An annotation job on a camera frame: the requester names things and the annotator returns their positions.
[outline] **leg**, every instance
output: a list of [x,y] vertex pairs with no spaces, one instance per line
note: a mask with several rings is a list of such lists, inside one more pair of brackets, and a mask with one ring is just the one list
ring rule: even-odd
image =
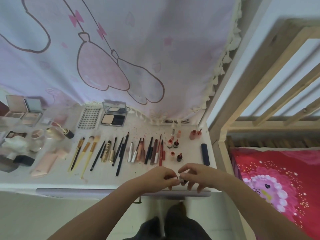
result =
[[182,202],[168,210],[164,222],[164,232],[168,240],[211,240],[198,222],[187,217],[186,207]]
[[160,240],[160,220],[156,216],[151,220],[143,223],[137,232],[137,234],[132,238],[127,238],[125,240]]

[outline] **open compact case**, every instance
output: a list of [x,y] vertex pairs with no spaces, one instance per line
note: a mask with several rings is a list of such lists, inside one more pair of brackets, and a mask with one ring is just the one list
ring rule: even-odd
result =
[[123,127],[127,117],[126,103],[106,101],[102,102],[105,113],[102,115],[101,125]]
[[9,112],[5,114],[5,117],[21,119],[28,109],[24,101],[23,96],[18,95],[6,95]]
[[35,98],[25,98],[24,101],[29,112],[22,118],[22,123],[27,126],[35,126],[42,116],[41,101]]

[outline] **tiled floor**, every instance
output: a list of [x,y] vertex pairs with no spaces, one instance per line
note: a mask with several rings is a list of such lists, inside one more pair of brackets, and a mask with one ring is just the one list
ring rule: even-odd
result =
[[[97,201],[43,198],[0,192],[0,239],[45,240],[66,222]],[[141,204],[132,204],[107,240],[133,237],[140,225],[157,215],[163,219],[166,210],[177,201],[143,197]],[[187,215],[196,220],[214,239],[234,239],[223,195],[208,198],[187,198]]]

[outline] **person's right hand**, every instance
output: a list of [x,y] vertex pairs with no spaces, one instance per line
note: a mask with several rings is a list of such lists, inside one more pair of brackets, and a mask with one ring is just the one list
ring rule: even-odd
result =
[[226,172],[218,169],[196,163],[187,163],[178,170],[180,177],[188,182],[188,190],[192,189],[195,183],[198,183],[197,192],[200,193],[204,188],[214,188],[222,191],[223,184],[226,183],[231,176]]

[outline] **bed frame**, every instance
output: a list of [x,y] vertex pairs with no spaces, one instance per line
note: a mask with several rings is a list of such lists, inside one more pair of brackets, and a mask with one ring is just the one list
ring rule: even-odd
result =
[[[230,134],[237,133],[305,133],[320,131],[320,120],[302,120],[320,109],[320,98],[284,121],[268,121],[280,108],[308,87],[320,76],[320,63],[287,91],[277,102],[254,121],[237,121],[307,39],[320,39],[320,21],[287,19],[280,20],[262,43],[247,66],[232,93],[215,118],[209,130],[217,168],[234,174],[228,148],[234,146],[306,148],[320,146],[317,138],[298,136],[294,140],[285,137],[260,137],[255,141],[241,138],[233,141]],[[232,200],[224,193],[235,239],[255,240],[254,232],[239,213]]]

